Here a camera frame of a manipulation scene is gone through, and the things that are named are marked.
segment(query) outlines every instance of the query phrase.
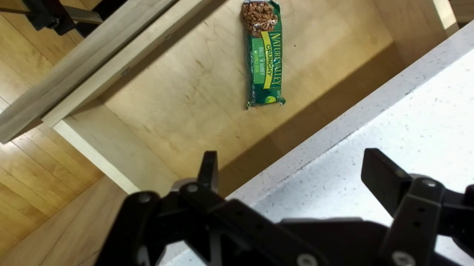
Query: wooden floor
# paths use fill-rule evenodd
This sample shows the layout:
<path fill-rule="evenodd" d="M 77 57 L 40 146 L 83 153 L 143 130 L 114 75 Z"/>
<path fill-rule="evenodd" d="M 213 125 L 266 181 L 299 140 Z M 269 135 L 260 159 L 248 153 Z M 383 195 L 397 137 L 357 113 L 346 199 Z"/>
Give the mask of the wooden floor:
<path fill-rule="evenodd" d="M 102 177 L 0 257 L 1 266 L 91 266 L 125 196 Z"/>
<path fill-rule="evenodd" d="M 62 1 L 91 7 L 91 0 Z M 0 14 L 0 110 L 35 84 L 81 36 L 37 32 L 19 14 Z M 59 134 L 34 128 L 0 144 L 0 255 L 103 174 Z"/>

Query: wooden plank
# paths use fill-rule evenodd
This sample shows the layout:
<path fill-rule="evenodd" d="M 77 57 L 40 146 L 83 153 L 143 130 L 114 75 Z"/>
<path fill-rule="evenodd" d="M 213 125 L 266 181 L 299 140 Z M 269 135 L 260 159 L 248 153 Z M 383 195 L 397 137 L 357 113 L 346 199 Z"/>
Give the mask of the wooden plank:
<path fill-rule="evenodd" d="M 105 106 L 68 116 L 54 130 L 127 193 L 151 189 L 165 195 L 176 180 L 176 174 Z"/>
<path fill-rule="evenodd" d="M 93 100 L 109 88 L 121 76 L 130 75 L 130 67 L 146 57 L 151 50 L 161 45 L 171 33 L 180 29 L 202 7 L 216 4 L 213 0 L 179 1 L 171 11 L 164 13 L 157 22 L 149 25 L 117 56 L 108 60 L 100 69 L 80 84 L 68 97 L 54 106 L 43 121 L 53 127 L 68 113 Z"/>
<path fill-rule="evenodd" d="M 100 178 L 3 255 L 0 264 L 91 264 L 124 196 L 109 178 Z"/>
<path fill-rule="evenodd" d="M 164 11 L 173 0 L 130 0 L 77 45 L 51 72 L 0 115 L 0 141 L 5 143 L 44 115 L 93 70 Z"/>
<path fill-rule="evenodd" d="M 457 20 L 453 11 L 453 7 L 450 5 L 448 0 L 432 0 L 438 16 L 441 19 L 441 23 L 447 32 L 447 35 L 451 35 L 459 29 Z"/>
<path fill-rule="evenodd" d="M 405 63 L 414 62 L 447 36 L 432 0 L 373 0 L 373 2 Z"/>

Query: wooden cabinet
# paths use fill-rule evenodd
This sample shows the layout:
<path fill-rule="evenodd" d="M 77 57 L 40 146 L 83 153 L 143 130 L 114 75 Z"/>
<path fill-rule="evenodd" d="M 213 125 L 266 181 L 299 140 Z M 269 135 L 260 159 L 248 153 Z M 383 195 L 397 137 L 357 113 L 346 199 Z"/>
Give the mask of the wooden cabinet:
<path fill-rule="evenodd" d="M 195 175 L 202 152 L 214 149 L 219 190 L 228 193 L 445 35 L 428 0 L 278 2 L 284 106 L 244 109 L 241 1 L 192 0 L 171 5 L 112 60 L 185 17 L 170 38 L 54 128 L 125 192 L 164 193 Z M 59 110 L 81 91 L 74 93 Z"/>

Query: white countertop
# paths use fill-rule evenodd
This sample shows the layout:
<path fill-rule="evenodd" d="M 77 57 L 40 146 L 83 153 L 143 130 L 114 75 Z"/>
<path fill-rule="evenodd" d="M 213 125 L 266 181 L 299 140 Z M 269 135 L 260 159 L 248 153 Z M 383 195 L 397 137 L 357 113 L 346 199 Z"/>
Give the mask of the white countertop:
<path fill-rule="evenodd" d="M 462 192 L 474 183 L 474 23 L 245 183 L 240 197 L 282 217 L 391 217 L 360 180 L 362 150 L 382 149 L 408 172 Z M 437 251 L 474 264 L 445 237 Z M 188 251 L 173 264 L 194 264 Z"/>

